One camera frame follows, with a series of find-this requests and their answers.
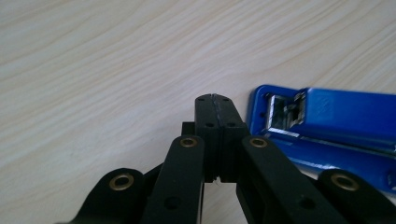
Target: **blue stapler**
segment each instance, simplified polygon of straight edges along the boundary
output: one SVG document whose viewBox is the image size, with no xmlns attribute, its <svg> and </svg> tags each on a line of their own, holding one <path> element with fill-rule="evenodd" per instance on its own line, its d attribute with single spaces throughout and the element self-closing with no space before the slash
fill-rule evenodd
<svg viewBox="0 0 396 224">
<path fill-rule="evenodd" d="M 396 95 L 262 85 L 247 125 L 311 172 L 340 168 L 396 194 Z"/>
</svg>

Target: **wooden table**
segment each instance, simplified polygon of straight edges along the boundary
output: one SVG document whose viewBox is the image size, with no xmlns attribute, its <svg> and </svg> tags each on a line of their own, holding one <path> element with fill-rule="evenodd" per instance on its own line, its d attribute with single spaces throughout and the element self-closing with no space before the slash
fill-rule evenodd
<svg viewBox="0 0 396 224">
<path fill-rule="evenodd" d="M 196 97 L 268 83 L 396 92 L 395 1 L 0 2 L 0 220 L 69 221 L 106 173 L 163 162 Z M 204 223 L 245 223 L 235 185 Z"/>
</svg>

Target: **wood grain surface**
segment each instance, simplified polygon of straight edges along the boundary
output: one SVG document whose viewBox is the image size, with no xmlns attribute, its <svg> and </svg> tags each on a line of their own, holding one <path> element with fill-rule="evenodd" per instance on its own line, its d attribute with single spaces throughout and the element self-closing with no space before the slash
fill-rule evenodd
<svg viewBox="0 0 396 224">
<path fill-rule="evenodd" d="M 265 83 L 395 93 L 395 12 L 396 1 L 0 1 L 0 222 L 69 221 L 106 173 L 160 164 L 202 94 L 245 117 Z M 234 189 L 206 185 L 203 223 L 246 223 Z"/>
</svg>

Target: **light wood tabletop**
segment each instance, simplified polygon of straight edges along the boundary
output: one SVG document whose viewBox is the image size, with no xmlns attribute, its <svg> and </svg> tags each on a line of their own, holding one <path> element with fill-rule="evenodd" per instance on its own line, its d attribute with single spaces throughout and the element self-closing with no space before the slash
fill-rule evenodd
<svg viewBox="0 0 396 224">
<path fill-rule="evenodd" d="M 0 1 L 0 222 L 70 221 L 162 163 L 194 99 L 261 84 L 396 92 L 396 1 Z M 235 185 L 203 223 L 246 223 Z"/>
</svg>

